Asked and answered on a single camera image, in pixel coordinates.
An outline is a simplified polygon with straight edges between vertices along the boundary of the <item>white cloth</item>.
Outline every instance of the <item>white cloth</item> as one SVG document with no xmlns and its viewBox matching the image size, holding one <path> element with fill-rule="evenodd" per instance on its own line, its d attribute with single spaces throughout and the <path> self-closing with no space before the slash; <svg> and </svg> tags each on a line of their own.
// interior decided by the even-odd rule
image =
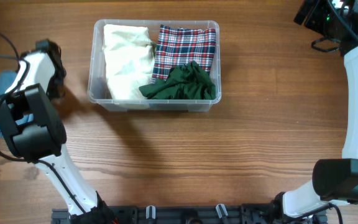
<svg viewBox="0 0 358 224">
<path fill-rule="evenodd" d="M 151 82 L 154 46 L 147 27 L 104 26 L 106 81 L 113 99 L 146 99 L 139 87 Z"/>
</svg>

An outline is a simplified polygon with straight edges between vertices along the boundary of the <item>black base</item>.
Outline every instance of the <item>black base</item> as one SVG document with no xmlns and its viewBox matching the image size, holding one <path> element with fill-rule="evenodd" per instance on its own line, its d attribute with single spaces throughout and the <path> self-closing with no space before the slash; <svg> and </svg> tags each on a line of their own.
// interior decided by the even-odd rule
<svg viewBox="0 0 358 224">
<path fill-rule="evenodd" d="M 269 224 L 264 211 L 268 204 L 244 204 L 242 206 L 226 207 L 229 224 Z M 137 207 L 110 207 L 119 220 L 119 224 L 149 224 L 146 219 L 146 208 Z M 187 210 L 198 212 L 198 218 L 203 224 L 222 224 L 215 207 L 162 207 L 156 208 L 154 224 L 184 224 L 183 213 Z M 51 224 L 70 224 L 67 209 L 52 210 Z M 313 218 L 294 222 L 292 224 L 327 224 L 325 212 L 314 215 Z"/>
</svg>

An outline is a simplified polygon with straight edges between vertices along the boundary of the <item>green shirt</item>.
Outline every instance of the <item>green shirt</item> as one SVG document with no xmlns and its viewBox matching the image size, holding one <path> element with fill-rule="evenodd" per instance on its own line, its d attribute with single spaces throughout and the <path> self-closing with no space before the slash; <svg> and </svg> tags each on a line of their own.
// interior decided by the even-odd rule
<svg viewBox="0 0 358 224">
<path fill-rule="evenodd" d="M 214 100 L 215 84 L 195 61 L 171 68 L 167 81 L 156 79 L 154 84 L 139 87 L 149 100 Z"/>
</svg>

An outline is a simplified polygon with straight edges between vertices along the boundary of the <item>plastic storage bin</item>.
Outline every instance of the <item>plastic storage bin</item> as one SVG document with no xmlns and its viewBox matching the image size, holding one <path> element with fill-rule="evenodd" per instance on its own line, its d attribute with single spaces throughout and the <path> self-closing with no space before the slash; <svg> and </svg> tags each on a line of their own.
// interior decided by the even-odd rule
<svg viewBox="0 0 358 224">
<path fill-rule="evenodd" d="M 216 51 L 209 76 L 216 86 L 215 100 L 114 100 L 106 84 L 106 61 L 102 51 L 104 25 L 142 26 L 149 28 L 152 41 L 158 41 L 160 25 L 172 28 L 216 29 Z M 94 25 L 91 67 L 89 70 L 88 97 L 92 103 L 98 103 L 109 111 L 127 110 L 187 110 L 194 112 L 209 111 L 213 104 L 220 101 L 221 91 L 221 60 L 219 44 L 219 25 L 214 21 L 146 21 L 101 19 Z"/>
</svg>

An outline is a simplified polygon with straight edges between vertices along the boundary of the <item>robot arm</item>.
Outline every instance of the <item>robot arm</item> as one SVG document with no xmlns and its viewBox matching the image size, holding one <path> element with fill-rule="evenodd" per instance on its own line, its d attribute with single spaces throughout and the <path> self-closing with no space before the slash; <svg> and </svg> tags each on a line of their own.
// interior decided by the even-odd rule
<svg viewBox="0 0 358 224">
<path fill-rule="evenodd" d="M 342 158 L 358 160 L 358 47 L 344 56 L 344 64 L 349 85 L 349 116 L 346 141 L 344 149 L 342 150 Z M 314 170 L 314 180 L 321 177 L 332 178 L 330 175 L 324 175 L 323 173 L 318 174 L 317 170 Z M 358 202 L 358 196 L 350 198 L 349 195 L 346 198 L 345 195 L 343 195 L 345 200 L 321 200 L 320 195 L 315 191 L 315 188 L 319 188 L 319 186 L 317 186 L 318 182 L 316 183 L 315 181 L 314 184 L 316 187 L 313 187 L 313 182 L 311 180 L 305 185 L 302 185 L 299 189 L 286 192 L 283 195 L 283 213 L 289 217 L 296 218 L 304 213 L 325 206 L 328 203 L 348 205 L 350 204 L 348 201 L 351 200 L 357 200 Z"/>
<path fill-rule="evenodd" d="M 70 158 L 65 128 L 50 102 L 59 97 L 58 86 L 65 77 L 60 48 L 48 40 L 37 42 L 19 64 L 16 80 L 6 93 L 20 80 L 22 85 L 0 106 L 0 128 L 9 150 L 34 163 L 51 180 L 66 201 L 71 223 L 112 223 L 114 214 Z M 32 114 L 34 120 L 17 125 L 25 114 Z"/>
<path fill-rule="evenodd" d="M 358 24 L 358 3 L 348 1 L 352 12 L 348 19 Z M 342 7 L 342 2 L 333 1 L 337 9 L 349 10 L 348 6 Z M 301 25 L 306 20 L 305 26 L 325 36 L 326 40 L 340 42 L 344 55 L 344 65 L 347 72 L 349 87 L 349 112 L 347 135 L 342 159 L 320 160 L 313 170 L 313 180 L 307 182 L 296 190 L 278 195 L 277 200 L 282 204 L 279 216 L 285 219 L 300 217 L 327 204 L 348 205 L 358 203 L 358 47 L 352 38 L 342 27 L 338 27 L 339 21 L 332 18 L 329 5 L 326 1 L 305 1 L 301 6 L 295 22 Z M 312 48 L 322 52 L 312 43 Z"/>
</svg>

